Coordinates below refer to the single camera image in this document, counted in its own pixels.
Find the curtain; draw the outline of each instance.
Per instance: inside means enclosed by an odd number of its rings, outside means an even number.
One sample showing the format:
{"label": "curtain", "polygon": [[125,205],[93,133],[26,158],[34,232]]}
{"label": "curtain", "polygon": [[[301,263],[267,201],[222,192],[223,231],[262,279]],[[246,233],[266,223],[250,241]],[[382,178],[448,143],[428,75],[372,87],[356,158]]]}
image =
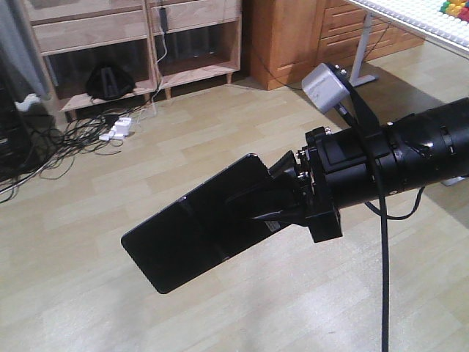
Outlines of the curtain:
{"label": "curtain", "polygon": [[48,82],[20,1],[0,1],[0,75],[17,101],[30,93],[47,98]]}

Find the screw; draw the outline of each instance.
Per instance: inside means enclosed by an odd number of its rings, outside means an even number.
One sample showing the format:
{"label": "screw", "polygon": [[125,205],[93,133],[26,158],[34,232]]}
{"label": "screw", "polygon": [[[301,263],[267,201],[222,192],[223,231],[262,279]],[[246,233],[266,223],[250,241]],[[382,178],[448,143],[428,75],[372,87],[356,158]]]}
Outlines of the screw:
{"label": "screw", "polygon": [[309,173],[308,172],[301,172],[299,175],[298,175],[298,178],[300,180],[307,180],[309,177]]}

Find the black smartphone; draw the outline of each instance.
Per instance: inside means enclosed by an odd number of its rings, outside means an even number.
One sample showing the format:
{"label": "black smartphone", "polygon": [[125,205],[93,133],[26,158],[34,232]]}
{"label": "black smartphone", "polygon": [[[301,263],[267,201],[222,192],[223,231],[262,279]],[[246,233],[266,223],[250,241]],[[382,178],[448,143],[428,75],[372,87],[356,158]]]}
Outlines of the black smartphone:
{"label": "black smartphone", "polygon": [[230,197],[262,183],[267,167],[248,154],[122,237],[159,293],[168,293],[288,224],[243,219]]}

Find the metal desk leg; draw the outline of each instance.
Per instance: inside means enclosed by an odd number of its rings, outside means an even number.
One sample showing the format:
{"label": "metal desk leg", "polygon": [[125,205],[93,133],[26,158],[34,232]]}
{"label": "metal desk leg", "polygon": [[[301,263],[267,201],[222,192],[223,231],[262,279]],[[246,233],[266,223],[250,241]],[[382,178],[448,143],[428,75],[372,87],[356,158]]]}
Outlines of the metal desk leg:
{"label": "metal desk leg", "polygon": [[363,24],[363,31],[361,32],[360,42],[357,47],[357,53],[355,54],[355,61],[353,62],[352,73],[350,74],[350,83],[354,87],[377,79],[377,77],[373,75],[365,75],[358,77],[358,75],[360,74],[361,63],[363,61],[363,58],[365,57],[369,34],[372,31],[372,21],[373,15],[370,12],[367,12],[365,22]]}

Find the wooden cabinet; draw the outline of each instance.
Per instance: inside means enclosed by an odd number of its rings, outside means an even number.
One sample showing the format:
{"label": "wooden cabinet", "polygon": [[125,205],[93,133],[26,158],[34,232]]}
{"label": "wooden cabinet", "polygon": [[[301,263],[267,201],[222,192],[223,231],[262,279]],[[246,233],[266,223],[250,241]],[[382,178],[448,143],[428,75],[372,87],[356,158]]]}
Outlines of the wooden cabinet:
{"label": "wooden cabinet", "polygon": [[[84,89],[99,62],[116,63],[136,80],[136,89],[125,97],[148,96],[160,88],[169,98],[171,87],[216,75],[231,79],[240,69],[241,0],[23,3],[62,111],[105,103],[91,100]],[[162,6],[169,25],[164,36]],[[199,50],[191,43],[194,35],[199,41],[218,38],[215,45]],[[167,54],[161,48],[163,38]]]}
{"label": "wooden cabinet", "polygon": [[[250,73],[266,89],[298,82],[321,62],[351,65],[366,15],[342,0],[253,0],[245,8]],[[423,42],[375,18],[366,59]]]}
{"label": "wooden cabinet", "polygon": [[315,1],[253,0],[245,10],[252,20],[251,75],[266,89],[302,79],[314,65]]}
{"label": "wooden cabinet", "polygon": [[[366,11],[342,0],[324,1],[324,8],[318,5],[318,11],[322,13],[322,25],[315,65],[321,62],[344,67],[352,65]],[[376,59],[423,42],[419,37],[374,18],[365,56],[367,60]]]}

